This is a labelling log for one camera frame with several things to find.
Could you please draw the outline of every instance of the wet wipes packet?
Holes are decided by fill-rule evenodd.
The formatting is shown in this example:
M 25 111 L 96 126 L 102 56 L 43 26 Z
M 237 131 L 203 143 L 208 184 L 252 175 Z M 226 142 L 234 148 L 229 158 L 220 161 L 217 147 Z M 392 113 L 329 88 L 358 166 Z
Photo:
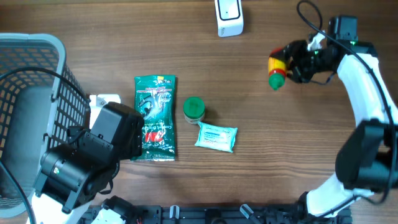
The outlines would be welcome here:
M 200 127 L 198 141 L 195 146 L 207 147 L 224 152 L 233 152 L 237 128 L 222 128 L 198 122 Z
M 175 75 L 135 77 L 134 109 L 144 117 L 142 156 L 131 160 L 174 161 L 174 92 Z

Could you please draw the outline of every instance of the wood grain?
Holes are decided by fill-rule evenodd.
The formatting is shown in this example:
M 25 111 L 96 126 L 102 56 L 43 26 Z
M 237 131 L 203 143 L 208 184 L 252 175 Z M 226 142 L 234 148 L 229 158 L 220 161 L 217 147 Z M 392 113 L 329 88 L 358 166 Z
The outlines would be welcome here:
M 122 2 L 197 2 L 212 0 L 0 0 L 0 5 L 31 4 L 88 4 L 88 3 L 122 3 Z
M 331 16 L 359 17 L 359 38 L 376 46 L 381 73 L 397 100 L 398 2 L 315 2 L 324 28 Z M 0 31 L 56 35 L 86 92 L 117 93 L 129 106 L 135 76 L 178 77 L 177 161 L 124 161 L 113 194 L 135 205 L 291 203 L 333 173 L 336 154 L 355 125 L 337 78 L 328 86 L 268 86 L 271 50 L 311 32 L 296 3 L 244 1 L 244 33 L 224 39 L 216 33 L 213 1 L 3 6 Z M 189 96 L 205 101 L 206 122 L 238 127 L 233 154 L 193 146 L 199 128 L 182 113 Z M 94 204 L 107 197 L 97 196 Z M 397 202 L 397 192 L 380 207 L 359 202 L 352 206 L 354 222 L 396 223 Z M 0 223 L 25 219 L 24 214 Z

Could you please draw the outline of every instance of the plastic basket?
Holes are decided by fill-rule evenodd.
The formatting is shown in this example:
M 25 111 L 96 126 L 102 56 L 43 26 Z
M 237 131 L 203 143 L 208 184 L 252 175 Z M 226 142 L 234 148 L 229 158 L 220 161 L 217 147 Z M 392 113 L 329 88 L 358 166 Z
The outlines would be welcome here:
M 65 61 L 65 47 L 52 35 L 0 34 L 0 73 L 43 67 L 83 91 Z M 88 107 L 68 85 L 46 73 L 19 72 L 0 80 L 0 159 L 29 200 L 42 154 L 66 141 L 69 126 L 84 125 Z M 0 217 L 24 211 L 16 189 L 0 172 Z

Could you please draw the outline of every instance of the green lid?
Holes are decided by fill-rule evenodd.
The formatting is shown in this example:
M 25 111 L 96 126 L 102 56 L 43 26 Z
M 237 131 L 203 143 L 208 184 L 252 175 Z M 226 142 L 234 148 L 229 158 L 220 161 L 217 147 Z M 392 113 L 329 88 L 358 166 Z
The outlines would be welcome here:
M 276 91 L 285 84 L 285 78 L 282 74 L 274 73 L 269 77 L 268 84 Z
M 189 97 L 184 103 L 184 114 L 190 119 L 198 119 L 205 114 L 205 103 L 199 97 Z

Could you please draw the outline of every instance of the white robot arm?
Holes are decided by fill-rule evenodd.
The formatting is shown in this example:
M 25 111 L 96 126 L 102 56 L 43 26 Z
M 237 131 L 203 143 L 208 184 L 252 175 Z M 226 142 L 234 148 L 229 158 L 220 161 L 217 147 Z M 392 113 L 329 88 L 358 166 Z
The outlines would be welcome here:
M 391 107 L 392 117 L 394 121 L 397 122 L 398 110 L 380 76 L 379 60 L 369 54 L 359 54 L 359 56 L 373 69 L 384 90 L 384 95 L 387 98 L 388 104 Z M 338 76 L 347 89 L 357 126 L 360 122 L 364 120 L 369 121 L 371 119 L 377 119 L 381 123 L 389 122 L 374 80 L 371 78 L 364 65 L 354 55 L 344 56 L 338 67 Z M 334 173 L 319 188 L 307 194 L 307 210 L 309 214 L 319 217 L 329 212 L 331 209 L 338 207 L 354 195 L 368 197 L 372 194 L 373 192 L 366 189 L 345 189 L 343 183 L 338 180 Z M 338 211 L 326 217 L 334 217 L 337 215 Z

